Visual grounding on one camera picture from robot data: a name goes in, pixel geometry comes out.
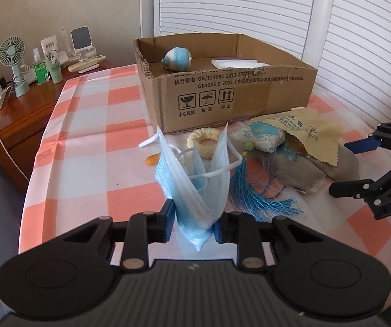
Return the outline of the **white remote control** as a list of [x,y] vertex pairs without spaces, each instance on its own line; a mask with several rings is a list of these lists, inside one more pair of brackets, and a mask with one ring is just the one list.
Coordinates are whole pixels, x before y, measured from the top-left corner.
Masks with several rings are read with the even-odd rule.
[[90,69],[92,66],[99,65],[100,62],[104,61],[106,57],[104,55],[96,55],[94,57],[80,60],[79,62],[72,64],[68,67],[69,72],[81,73],[86,69]]

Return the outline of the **blue face mask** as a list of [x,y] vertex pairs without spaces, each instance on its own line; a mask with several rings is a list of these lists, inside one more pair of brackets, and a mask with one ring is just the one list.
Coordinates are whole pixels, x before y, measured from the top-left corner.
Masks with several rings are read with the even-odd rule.
[[243,157],[235,149],[224,127],[212,159],[202,159],[196,149],[179,148],[158,128],[140,148],[157,141],[160,159],[155,178],[168,199],[176,205],[176,217],[183,236],[200,251],[212,235],[227,204],[231,172]]

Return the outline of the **wooden nightstand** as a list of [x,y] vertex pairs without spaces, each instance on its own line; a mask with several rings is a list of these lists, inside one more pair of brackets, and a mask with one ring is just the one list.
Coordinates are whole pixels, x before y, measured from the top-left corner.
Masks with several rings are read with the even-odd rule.
[[63,82],[30,86],[20,98],[7,96],[0,109],[0,166],[25,193],[45,128],[65,83],[78,75],[62,70]]

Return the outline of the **blue tasselled sachet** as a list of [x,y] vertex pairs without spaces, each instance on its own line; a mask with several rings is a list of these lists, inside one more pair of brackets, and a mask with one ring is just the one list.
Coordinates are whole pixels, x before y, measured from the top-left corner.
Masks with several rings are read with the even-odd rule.
[[231,133],[242,143],[242,163],[230,179],[230,201],[258,222],[271,222],[276,216],[292,218],[302,214],[285,187],[269,172],[269,156],[285,142],[285,132],[267,123],[254,122]]

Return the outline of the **cream hair scrunchie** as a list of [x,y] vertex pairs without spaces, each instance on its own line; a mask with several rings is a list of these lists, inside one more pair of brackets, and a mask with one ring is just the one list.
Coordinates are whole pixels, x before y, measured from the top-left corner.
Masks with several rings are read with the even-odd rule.
[[221,131],[217,128],[198,128],[187,138],[187,148],[196,149],[202,159],[212,159]]

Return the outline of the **phone on white stand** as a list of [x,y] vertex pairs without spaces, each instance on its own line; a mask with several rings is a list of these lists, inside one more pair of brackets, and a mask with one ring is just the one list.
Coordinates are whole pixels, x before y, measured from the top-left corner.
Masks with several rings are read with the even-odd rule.
[[86,52],[92,48],[90,30],[87,26],[71,30],[71,40],[74,52],[80,55],[80,61],[87,59]]

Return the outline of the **grey fabric pouch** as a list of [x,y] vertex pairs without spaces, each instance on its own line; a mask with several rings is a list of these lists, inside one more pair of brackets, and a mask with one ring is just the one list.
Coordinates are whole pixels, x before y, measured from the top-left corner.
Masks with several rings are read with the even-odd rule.
[[290,159],[283,151],[274,153],[258,151],[256,158],[270,176],[305,194],[315,193],[326,180],[325,173],[302,156]]
[[312,162],[336,182],[355,181],[359,178],[359,161],[346,147],[338,145],[338,163],[332,166],[313,159]]

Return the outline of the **blue round plush toy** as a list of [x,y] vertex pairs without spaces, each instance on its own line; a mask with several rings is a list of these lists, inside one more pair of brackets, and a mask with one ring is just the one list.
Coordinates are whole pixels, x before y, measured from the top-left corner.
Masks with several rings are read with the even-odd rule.
[[173,72],[186,72],[190,70],[192,55],[183,47],[174,47],[162,58],[163,66]]

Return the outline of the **green mini desk fan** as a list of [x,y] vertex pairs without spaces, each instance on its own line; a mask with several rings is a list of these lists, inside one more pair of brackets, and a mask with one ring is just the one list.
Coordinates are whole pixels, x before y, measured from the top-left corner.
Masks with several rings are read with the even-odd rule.
[[30,90],[28,82],[25,79],[25,72],[22,72],[20,68],[24,55],[24,40],[16,35],[8,37],[0,45],[0,63],[11,68],[15,95],[18,98]]

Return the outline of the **white cloth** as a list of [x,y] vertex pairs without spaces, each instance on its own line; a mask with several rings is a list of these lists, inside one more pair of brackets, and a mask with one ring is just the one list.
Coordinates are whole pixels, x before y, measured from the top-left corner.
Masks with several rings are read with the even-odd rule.
[[211,64],[216,69],[256,69],[268,66],[267,63],[250,59],[217,59],[211,60]]

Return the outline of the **yellow cleaning cloth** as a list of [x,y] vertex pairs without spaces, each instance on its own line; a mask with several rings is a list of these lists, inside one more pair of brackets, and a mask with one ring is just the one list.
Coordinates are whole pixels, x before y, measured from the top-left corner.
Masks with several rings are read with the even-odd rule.
[[311,108],[294,108],[276,114],[266,114],[251,119],[251,125],[262,123],[282,129],[296,138],[307,154],[331,166],[338,164],[338,140],[343,129],[323,119]]

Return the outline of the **pale green tube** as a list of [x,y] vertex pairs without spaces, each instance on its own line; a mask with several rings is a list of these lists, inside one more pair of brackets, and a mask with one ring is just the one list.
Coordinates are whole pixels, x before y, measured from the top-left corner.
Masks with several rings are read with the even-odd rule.
[[50,50],[45,55],[46,68],[50,73],[50,78],[54,84],[62,82],[62,70],[59,62],[59,53],[56,50]]

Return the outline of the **checkered orange white tablecloth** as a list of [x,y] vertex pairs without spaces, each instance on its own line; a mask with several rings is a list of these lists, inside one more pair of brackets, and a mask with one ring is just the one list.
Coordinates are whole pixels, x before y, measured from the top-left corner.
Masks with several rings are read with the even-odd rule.
[[[164,194],[145,162],[159,145],[142,145],[153,133],[134,66],[67,82],[36,155],[20,251],[98,216],[123,222],[159,210]],[[305,225],[373,255],[391,272],[391,217],[375,220],[362,200],[334,199],[327,187],[304,195],[272,180],[269,195],[294,199]]]

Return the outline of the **white louvered closet doors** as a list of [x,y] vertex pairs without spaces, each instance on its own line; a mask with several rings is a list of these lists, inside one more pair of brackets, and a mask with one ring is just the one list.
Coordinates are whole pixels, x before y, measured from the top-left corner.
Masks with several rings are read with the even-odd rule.
[[157,35],[241,33],[317,70],[369,125],[391,121],[391,0],[153,0]]

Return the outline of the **brown cardboard box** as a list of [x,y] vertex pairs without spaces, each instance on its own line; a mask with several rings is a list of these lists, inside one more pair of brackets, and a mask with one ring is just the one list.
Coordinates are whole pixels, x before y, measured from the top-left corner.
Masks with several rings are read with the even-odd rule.
[[[162,58],[174,47],[190,51],[190,70],[173,72]],[[134,41],[136,65],[153,128],[177,133],[305,107],[315,67],[242,34],[187,33]],[[250,59],[268,66],[216,69],[211,60]]]

